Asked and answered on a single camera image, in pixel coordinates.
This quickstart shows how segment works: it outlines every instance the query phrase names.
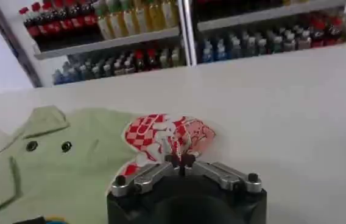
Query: blue bottle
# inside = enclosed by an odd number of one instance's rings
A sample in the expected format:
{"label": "blue bottle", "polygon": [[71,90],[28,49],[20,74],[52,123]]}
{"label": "blue bottle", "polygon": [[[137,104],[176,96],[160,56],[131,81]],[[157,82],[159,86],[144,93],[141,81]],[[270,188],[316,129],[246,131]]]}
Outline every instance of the blue bottle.
{"label": "blue bottle", "polygon": [[217,48],[217,60],[218,61],[227,60],[227,54],[226,54],[224,46],[219,46]]}
{"label": "blue bottle", "polygon": [[205,48],[203,50],[203,63],[211,63],[214,61],[213,54],[211,53],[210,48]]}
{"label": "blue bottle", "polygon": [[242,57],[241,40],[238,38],[232,38],[231,40],[231,59],[237,59]]}
{"label": "blue bottle", "polygon": [[253,57],[256,55],[256,38],[250,37],[247,41],[245,57]]}
{"label": "blue bottle", "polygon": [[54,85],[61,85],[63,84],[64,76],[59,71],[59,69],[55,70],[54,74],[52,75],[52,79],[54,81]]}

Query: metal shelf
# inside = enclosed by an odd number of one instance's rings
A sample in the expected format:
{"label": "metal shelf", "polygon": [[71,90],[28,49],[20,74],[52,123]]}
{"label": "metal shelf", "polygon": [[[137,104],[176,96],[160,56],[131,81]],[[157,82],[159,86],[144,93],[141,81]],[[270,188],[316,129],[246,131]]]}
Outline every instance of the metal shelf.
{"label": "metal shelf", "polygon": [[267,9],[259,12],[205,21],[198,23],[197,28],[199,31],[212,30],[228,26],[252,23],[255,21],[275,19],[284,16],[291,16],[300,13],[328,9],[345,4],[346,0],[310,0],[309,2],[305,3],[297,3],[289,6],[282,6],[279,8]]}
{"label": "metal shelf", "polygon": [[95,51],[99,49],[106,49],[111,47],[118,47],[118,46],[124,46],[134,43],[140,43],[150,40],[159,40],[169,37],[177,37],[180,34],[180,31],[178,27],[171,28],[171,29],[165,29],[161,31],[155,31],[150,33],[141,33],[138,35],[133,35],[129,37],[122,37],[122,38],[116,38],[112,40],[106,40],[106,41],[100,41],[96,43],[91,44],[83,44],[73,47],[66,47],[51,51],[44,51],[40,52],[37,47],[35,48],[35,57],[39,60],[46,59],[46,58],[54,58],[69,54],[79,54],[83,52],[88,51]]}

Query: black button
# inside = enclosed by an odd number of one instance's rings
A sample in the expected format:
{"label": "black button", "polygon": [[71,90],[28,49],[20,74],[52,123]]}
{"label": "black button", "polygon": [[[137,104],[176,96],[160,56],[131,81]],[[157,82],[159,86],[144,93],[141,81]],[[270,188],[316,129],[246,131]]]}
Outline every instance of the black button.
{"label": "black button", "polygon": [[65,142],[62,144],[62,151],[68,152],[71,148],[71,142]]}
{"label": "black button", "polygon": [[37,149],[37,147],[38,147],[38,142],[37,142],[37,141],[30,141],[30,142],[28,142],[28,144],[27,144],[26,150],[27,150],[28,152],[32,152],[32,151],[34,151],[35,149]]}

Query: white tabletop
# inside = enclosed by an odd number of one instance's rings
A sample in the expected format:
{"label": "white tabletop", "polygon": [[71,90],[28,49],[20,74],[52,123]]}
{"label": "white tabletop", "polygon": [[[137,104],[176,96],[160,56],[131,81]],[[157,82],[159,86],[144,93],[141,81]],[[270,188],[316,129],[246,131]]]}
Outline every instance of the white tabletop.
{"label": "white tabletop", "polygon": [[204,159],[260,174],[269,223],[346,223],[346,45],[3,94],[0,129],[43,105],[198,117]]}

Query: green cloth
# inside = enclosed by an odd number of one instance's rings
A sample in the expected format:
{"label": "green cloth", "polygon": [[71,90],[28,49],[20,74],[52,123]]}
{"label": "green cloth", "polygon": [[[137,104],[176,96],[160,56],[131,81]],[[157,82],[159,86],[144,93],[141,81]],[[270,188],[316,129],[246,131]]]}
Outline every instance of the green cloth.
{"label": "green cloth", "polygon": [[[122,132],[136,116],[102,108],[65,116],[56,107],[33,111],[0,150],[0,223],[63,217],[70,224],[107,221],[105,192],[136,152]],[[26,145],[38,147],[28,152]],[[62,144],[69,141],[70,151]]]}

